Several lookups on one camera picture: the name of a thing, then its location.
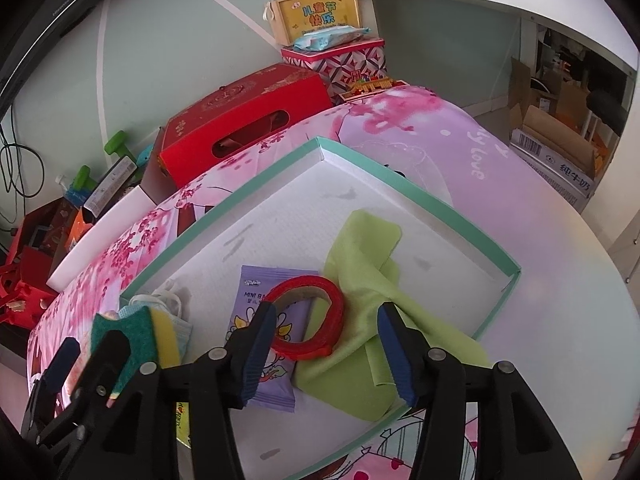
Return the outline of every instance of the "purple snack package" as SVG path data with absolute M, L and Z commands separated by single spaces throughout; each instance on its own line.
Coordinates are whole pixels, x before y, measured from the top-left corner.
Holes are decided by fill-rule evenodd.
M 290 278 L 309 274 L 317 276 L 318 272 L 316 270 L 242 266 L 240 285 L 226 338 L 229 339 L 234 330 L 247 326 L 251 322 L 255 309 L 260 305 L 262 298 L 274 286 Z M 286 341 L 300 342 L 305 334 L 310 308 L 311 300 L 299 301 L 287 307 L 278 316 L 276 333 Z M 293 413 L 296 407 L 296 397 L 293 393 L 291 375 L 295 365 L 294 361 L 277 356 L 270 349 L 267 362 L 262 370 L 258 390 L 255 397 L 249 400 L 249 404 Z

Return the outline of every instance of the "round bolt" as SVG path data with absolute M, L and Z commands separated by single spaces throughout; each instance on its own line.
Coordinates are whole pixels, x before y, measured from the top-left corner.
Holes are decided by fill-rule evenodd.
M 209 359 L 212 361 L 219 361 L 226 357 L 226 350 L 222 346 L 217 346 L 209 350 Z
M 444 361 L 447 353 L 442 348 L 432 348 L 427 352 L 427 355 L 433 361 Z
M 515 371 L 516 367 L 513 366 L 513 363 L 509 361 L 500 361 L 498 363 L 498 370 L 500 370 L 503 374 L 512 374 Z
M 153 361 L 147 361 L 146 363 L 142 363 L 140 366 L 140 373 L 143 375 L 151 375 L 158 369 L 158 365 L 156 365 Z

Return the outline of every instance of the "tape roll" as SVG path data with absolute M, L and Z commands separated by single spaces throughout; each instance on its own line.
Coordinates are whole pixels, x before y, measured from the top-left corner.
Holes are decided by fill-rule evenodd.
M 327 357 L 340 339 L 344 322 L 344 297 L 333 282 L 321 276 L 298 276 L 273 287 L 264 297 L 281 313 L 290 304 L 310 298 L 322 298 L 329 303 L 326 317 L 311 339 L 290 343 L 276 337 L 271 348 L 276 354 L 293 361 Z

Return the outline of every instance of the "green cloth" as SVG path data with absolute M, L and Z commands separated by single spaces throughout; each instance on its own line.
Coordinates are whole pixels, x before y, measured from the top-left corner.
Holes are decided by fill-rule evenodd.
M 476 341 L 398 289 L 398 266 L 390 256 L 401 236 L 396 224 L 364 210 L 351 213 L 322 272 L 344 294 L 342 335 L 329 357 L 296 365 L 294 384 L 300 390 L 363 420 L 382 418 L 398 395 L 378 336 L 378 307 L 385 301 L 393 301 L 405 323 L 421 330 L 431 346 L 463 363 L 488 366 Z M 314 301 L 305 339 L 318 330 L 327 308 L 325 301 Z
M 158 347 L 156 346 L 156 336 L 149 307 L 144 306 L 129 317 L 117 320 L 107 319 L 96 314 L 91 326 L 91 353 L 95 352 L 109 330 L 120 330 L 129 339 L 131 348 L 129 359 L 127 359 L 118 381 L 113 387 L 112 394 L 119 394 L 142 363 L 158 362 Z

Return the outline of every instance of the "geometric patterned box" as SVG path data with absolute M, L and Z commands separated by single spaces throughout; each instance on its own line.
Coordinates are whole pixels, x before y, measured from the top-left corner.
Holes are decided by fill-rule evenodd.
M 310 68 L 320 74 L 329 97 L 337 104 L 338 94 L 364 75 L 386 77 L 385 40 L 373 38 L 338 45 L 323 52 L 306 52 L 293 46 L 280 52 L 285 63 Z

